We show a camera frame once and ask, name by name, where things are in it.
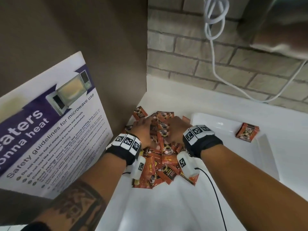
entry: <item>brick wall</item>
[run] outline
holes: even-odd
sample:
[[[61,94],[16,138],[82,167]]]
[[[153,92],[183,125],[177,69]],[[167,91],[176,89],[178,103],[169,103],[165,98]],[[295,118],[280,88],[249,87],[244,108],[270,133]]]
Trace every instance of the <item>brick wall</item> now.
[[[273,97],[300,61],[250,48],[236,31],[249,0],[229,1],[225,29],[214,41],[216,73],[256,99]],[[202,9],[203,0],[148,0],[148,74],[244,97],[212,73]],[[213,25],[212,34],[218,28]],[[270,104],[308,113],[308,64]]]

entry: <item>pile of coffee sachets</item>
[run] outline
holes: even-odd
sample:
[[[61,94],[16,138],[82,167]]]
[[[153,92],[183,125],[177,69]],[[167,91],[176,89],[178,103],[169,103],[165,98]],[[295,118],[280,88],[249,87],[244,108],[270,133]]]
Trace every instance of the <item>pile of coffee sachets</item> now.
[[[148,116],[144,109],[139,106],[135,109],[133,116],[136,119],[131,126],[125,126],[123,133],[127,134],[133,126],[140,120]],[[174,117],[174,112],[157,111],[151,115],[154,119],[150,126],[150,136],[152,141],[158,144],[156,149],[145,148],[140,152],[140,155],[146,158],[146,162],[139,180],[133,179],[132,187],[147,188],[153,187],[167,182],[173,182],[176,175],[182,176],[192,185],[195,185],[198,176],[186,178],[179,166],[176,155],[181,151],[185,151],[185,147],[181,143],[167,143],[166,138],[170,134],[168,125],[165,121]]]

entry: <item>microwave image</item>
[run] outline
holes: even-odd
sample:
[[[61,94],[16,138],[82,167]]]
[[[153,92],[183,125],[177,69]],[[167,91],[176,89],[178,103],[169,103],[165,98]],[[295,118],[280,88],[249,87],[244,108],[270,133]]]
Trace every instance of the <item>microwave image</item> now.
[[[82,96],[89,88],[91,81],[84,70],[56,91],[46,96],[46,100],[62,116],[67,108]]]

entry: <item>hand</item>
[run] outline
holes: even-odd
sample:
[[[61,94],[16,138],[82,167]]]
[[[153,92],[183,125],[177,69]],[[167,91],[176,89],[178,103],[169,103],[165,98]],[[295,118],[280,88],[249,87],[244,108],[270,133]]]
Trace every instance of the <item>hand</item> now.
[[[166,122],[169,125],[170,136],[166,139],[168,143],[176,142],[183,143],[183,133],[190,127],[191,124],[184,122],[178,116],[169,118]]]
[[[157,144],[150,138],[150,125],[153,117],[141,118],[137,124],[131,129],[130,134],[136,135],[141,141],[141,148],[151,147],[156,149]]]

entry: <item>wristband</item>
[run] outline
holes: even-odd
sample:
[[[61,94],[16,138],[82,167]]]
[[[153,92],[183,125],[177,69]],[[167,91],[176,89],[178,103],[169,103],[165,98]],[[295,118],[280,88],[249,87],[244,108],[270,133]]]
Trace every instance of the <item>wristband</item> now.
[[[115,140],[106,147],[106,152],[112,153],[126,160],[126,165],[132,165],[138,158],[141,142],[136,135],[119,134]]]
[[[201,151],[223,142],[205,125],[196,125],[183,133],[183,142],[190,156],[200,158]]]

